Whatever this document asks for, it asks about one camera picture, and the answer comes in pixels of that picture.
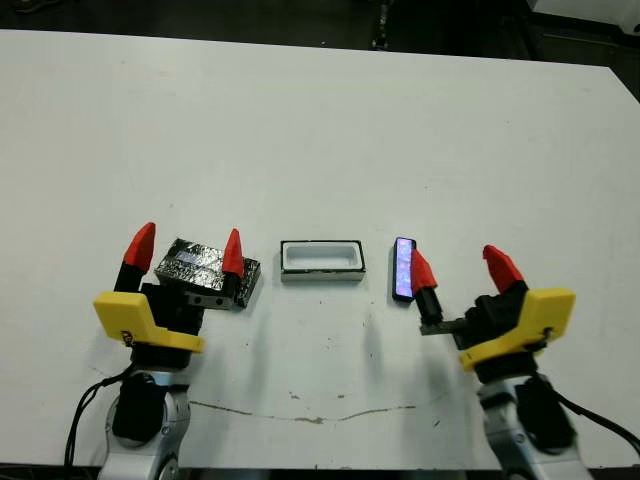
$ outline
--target foil-wrapped block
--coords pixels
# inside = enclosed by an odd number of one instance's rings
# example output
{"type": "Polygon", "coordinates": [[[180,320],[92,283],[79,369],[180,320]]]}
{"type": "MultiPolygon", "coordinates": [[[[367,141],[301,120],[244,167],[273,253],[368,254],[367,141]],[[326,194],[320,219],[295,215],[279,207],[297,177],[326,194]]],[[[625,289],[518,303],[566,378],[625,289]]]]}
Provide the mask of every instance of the foil-wrapped block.
{"type": "MultiPolygon", "coordinates": [[[[162,285],[178,286],[201,295],[222,296],[224,250],[176,239],[154,270],[162,285]]],[[[246,307],[260,277],[260,262],[244,257],[244,275],[234,299],[246,307]]]]}

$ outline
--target crack on table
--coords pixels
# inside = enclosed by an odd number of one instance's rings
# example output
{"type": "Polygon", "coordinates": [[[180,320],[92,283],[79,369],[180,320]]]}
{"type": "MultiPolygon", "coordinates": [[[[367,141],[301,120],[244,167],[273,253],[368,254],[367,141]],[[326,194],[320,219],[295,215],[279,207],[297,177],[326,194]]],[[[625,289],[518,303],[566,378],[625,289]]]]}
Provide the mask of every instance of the crack on table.
{"type": "Polygon", "coordinates": [[[265,418],[268,420],[282,420],[282,421],[288,421],[288,422],[304,422],[304,423],[311,423],[313,425],[324,425],[326,422],[329,423],[338,423],[338,422],[347,422],[349,420],[352,420],[354,418],[357,417],[362,417],[363,415],[372,415],[372,414],[377,414],[377,413],[386,413],[386,412],[393,412],[396,410],[413,410],[415,408],[418,408],[416,405],[400,405],[397,407],[387,407],[387,408],[373,408],[373,409],[369,409],[369,410],[363,410],[362,412],[357,412],[357,413],[353,413],[351,415],[347,415],[346,417],[339,417],[339,418],[330,418],[330,417],[278,417],[276,415],[260,415],[257,413],[253,413],[253,412],[246,412],[244,410],[237,410],[235,408],[228,408],[228,407],[223,407],[221,405],[215,405],[212,403],[204,403],[204,402],[198,402],[196,400],[191,400],[189,403],[191,403],[192,405],[198,405],[200,407],[205,407],[205,408],[211,408],[213,410],[220,410],[223,412],[227,412],[227,413],[234,413],[237,415],[244,415],[244,416],[248,416],[248,417],[256,417],[256,418],[265,418]]]}

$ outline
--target dark floor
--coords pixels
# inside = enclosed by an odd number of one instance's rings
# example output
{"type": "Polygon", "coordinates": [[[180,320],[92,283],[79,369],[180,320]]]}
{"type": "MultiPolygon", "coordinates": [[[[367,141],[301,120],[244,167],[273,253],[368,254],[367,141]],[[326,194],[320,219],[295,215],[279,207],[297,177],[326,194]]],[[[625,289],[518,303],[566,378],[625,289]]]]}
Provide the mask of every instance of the dark floor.
{"type": "Polygon", "coordinates": [[[0,28],[606,65],[640,99],[640,39],[532,15],[524,0],[63,0],[27,15],[0,0],[0,28]]]}

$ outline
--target blue phone screen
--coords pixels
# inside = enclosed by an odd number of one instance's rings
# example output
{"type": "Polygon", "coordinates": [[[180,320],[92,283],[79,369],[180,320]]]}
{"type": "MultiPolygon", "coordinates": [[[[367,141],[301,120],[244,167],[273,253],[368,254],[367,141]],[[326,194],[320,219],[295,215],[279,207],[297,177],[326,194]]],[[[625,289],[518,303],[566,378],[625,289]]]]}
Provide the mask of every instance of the blue phone screen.
{"type": "Polygon", "coordinates": [[[398,238],[396,241],[396,294],[413,297],[411,292],[411,251],[413,240],[398,238]]]}

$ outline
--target table surface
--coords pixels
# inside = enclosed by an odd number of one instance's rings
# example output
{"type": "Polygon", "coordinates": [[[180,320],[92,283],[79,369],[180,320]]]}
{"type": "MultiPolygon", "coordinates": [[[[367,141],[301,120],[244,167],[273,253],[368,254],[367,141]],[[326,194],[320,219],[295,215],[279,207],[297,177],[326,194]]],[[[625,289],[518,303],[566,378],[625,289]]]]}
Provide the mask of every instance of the table surface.
{"type": "MultiPolygon", "coordinates": [[[[91,301],[147,221],[154,265],[235,226],[263,267],[246,310],[205,315],[184,466],[497,468],[452,339],[390,300],[400,235],[447,318],[495,292],[486,243],[575,290],[541,367],[640,432],[640,106],[610,70],[17,31],[0,62],[0,461],[60,463],[82,391],[127,364],[91,301]],[[361,240],[365,278],[281,283],[280,240],[310,238],[361,240]]],[[[116,394],[78,463],[103,461],[116,394]]],[[[588,465],[637,461],[574,421],[588,465]]]]}

